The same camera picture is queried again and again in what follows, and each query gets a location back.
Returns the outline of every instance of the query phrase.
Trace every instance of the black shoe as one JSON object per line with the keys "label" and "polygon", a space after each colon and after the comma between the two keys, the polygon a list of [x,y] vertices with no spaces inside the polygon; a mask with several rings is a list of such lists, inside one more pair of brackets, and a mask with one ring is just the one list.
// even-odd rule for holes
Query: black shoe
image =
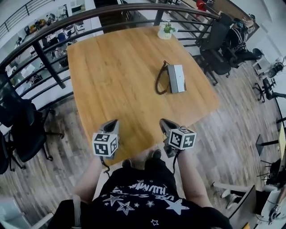
{"label": "black shoe", "polygon": [[125,160],[122,162],[122,168],[132,168],[132,166],[131,166],[131,160],[130,160],[130,159],[125,159]]}
{"label": "black shoe", "polygon": [[154,152],[150,153],[150,158],[160,159],[162,156],[161,150],[156,149]]}

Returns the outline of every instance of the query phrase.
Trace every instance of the wooden floor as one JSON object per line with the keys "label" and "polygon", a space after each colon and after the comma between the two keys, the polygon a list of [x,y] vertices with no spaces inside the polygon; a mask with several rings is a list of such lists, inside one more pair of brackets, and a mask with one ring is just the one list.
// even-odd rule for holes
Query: wooden floor
{"label": "wooden floor", "polygon": [[[198,133],[192,154],[212,204],[227,215],[226,201],[220,199],[220,190],[211,187],[212,182],[256,184],[259,190],[263,187],[257,178],[265,171],[260,159],[275,161],[279,154],[276,146],[267,146],[259,157],[255,142],[259,134],[265,141],[278,138],[275,119],[279,112],[274,100],[264,104],[257,101],[252,85],[258,78],[250,64],[232,70],[229,78],[218,76],[218,81],[215,90],[220,109],[191,127]],[[7,171],[0,176],[0,195],[15,197],[32,225],[55,212],[60,201],[71,197],[72,187],[92,156],[74,98],[69,97],[54,108],[56,116],[49,117],[46,131],[65,133],[63,140],[48,137],[47,146],[54,161],[47,161],[39,152],[26,163],[26,170],[16,168],[14,173]],[[176,178],[182,195],[178,174]],[[104,174],[99,187],[105,179]]]}

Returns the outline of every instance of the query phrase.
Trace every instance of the shoe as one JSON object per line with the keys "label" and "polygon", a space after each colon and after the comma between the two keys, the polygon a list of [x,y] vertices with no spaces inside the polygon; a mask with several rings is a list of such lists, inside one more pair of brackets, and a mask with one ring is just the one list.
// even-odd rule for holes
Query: shoe
{"label": "shoe", "polygon": [[232,194],[231,201],[227,204],[227,210],[231,209],[232,206],[235,204],[236,198],[239,197],[238,195]]}
{"label": "shoe", "polygon": [[149,158],[154,158],[154,159],[161,159],[162,153],[161,150],[156,149],[154,152],[150,152]]}
{"label": "shoe", "polygon": [[131,160],[130,159],[125,159],[122,162],[122,168],[132,168]]}
{"label": "shoe", "polygon": [[231,194],[231,191],[229,189],[226,189],[222,194],[221,194],[221,198],[226,198],[228,195]]}

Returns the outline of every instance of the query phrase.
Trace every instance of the white shoe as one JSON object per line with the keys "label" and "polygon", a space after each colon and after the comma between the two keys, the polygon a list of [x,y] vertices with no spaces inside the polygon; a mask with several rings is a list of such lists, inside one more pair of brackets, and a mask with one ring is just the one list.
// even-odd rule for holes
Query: white shoe
{"label": "white shoe", "polygon": [[221,198],[226,198],[228,195],[230,195],[231,191],[229,189],[226,189],[222,194],[221,194]]}
{"label": "white shoe", "polygon": [[235,204],[236,198],[239,197],[238,195],[232,194],[231,201],[227,204],[227,210],[231,209],[232,206]]}

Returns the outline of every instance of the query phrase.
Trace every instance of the red object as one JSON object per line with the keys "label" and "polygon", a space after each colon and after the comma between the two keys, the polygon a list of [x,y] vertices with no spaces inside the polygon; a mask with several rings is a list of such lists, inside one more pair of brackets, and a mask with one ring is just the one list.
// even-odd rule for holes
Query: red object
{"label": "red object", "polygon": [[206,11],[205,5],[206,5],[206,3],[203,0],[197,0],[198,10]]}

